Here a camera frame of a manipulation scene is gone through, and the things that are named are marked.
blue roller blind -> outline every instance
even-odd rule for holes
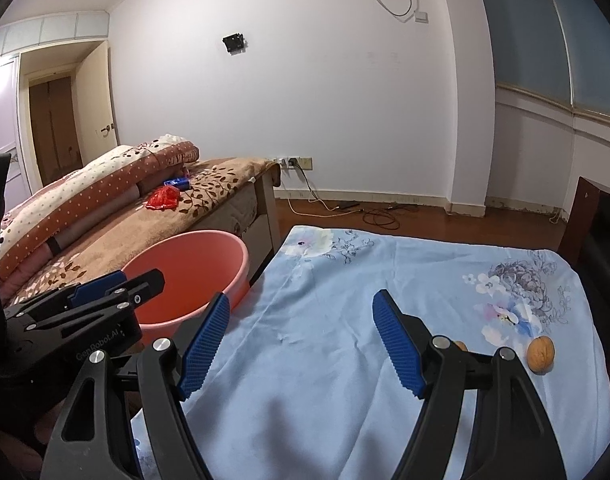
[[[556,0],[565,29],[574,105],[610,115],[610,24],[594,0]]]
[[[483,0],[496,82],[570,103],[565,41],[553,0]]]

baseboard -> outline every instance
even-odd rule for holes
[[[540,213],[545,215],[555,215],[560,211],[560,217],[567,222],[569,213],[559,207],[552,205],[536,204],[533,202],[525,202],[524,200],[514,200],[513,198],[501,198],[498,196],[488,196],[485,199],[487,207],[498,209],[511,209],[513,211],[528,211],[530,213]]]
[[[356,202],[381,202],[399,204],[416,204],[445,207],[447,200],[442,196],[410,195],[403,193],[374,193],[370,191],[340,191],[335,189],[316,190],[322,200],[355,200]],[[311,198],[308,189],[274,189],[276,198],[302,200]]]
[[[485,206],[470,204],[453,204],[443,196],[412,195],[406,193],[380,193],[370,191],[340,191],[340,190],[317,190],[316,193],[322,200],[355,200],[356,202],[379,202],[399,204],[428,205],[442,207],[447,214],[485,216]],[[275,189],[276,198],[291,198],[294,200],[306,200],[311,198],[308,189]]]

blue gripper pad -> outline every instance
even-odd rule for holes
[[[178,383],[181,399],[200,390],[229,323],[229,300],[221,294],[188,350],[182,356],[182,378]]]
[[[126,281],[127,276],[121,270],[110,272],[89,283],[85,283],[85,285],[80,285],[69,297],[69,304],[72,307],[76,307],[91,301],[100,300],[110,288]]]
[[[371,309],[400,383],[416,397],[421,397],[427,386],[422,378],[421,356],[382,291],[374,296]]]

blue tablecloth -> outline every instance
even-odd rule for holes
[[[549,335],[553,370],[528,373],[568,478],[589,471],[610,441],[610,384],[581,283],[557,254],[297,226],[183,403],[214,478],[390,478],[422,402],[374,326],[381,288],[433,334],[486,354],[511,346],[525,368],[530,340]],[[466,392],[447,479],[460,478],[475,397]],[[132,426],[145,476],[157,478],[142,414]]]

pink bucket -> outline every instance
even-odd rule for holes
[[[216,292],[234,308],[249,290],[249,254],[245,243],[224,231],[191,231],[163,240],[125,265],[127,279],[159,269],[161,294],[136,309],[142,342],[171,337],[185,320],[200,314]]]

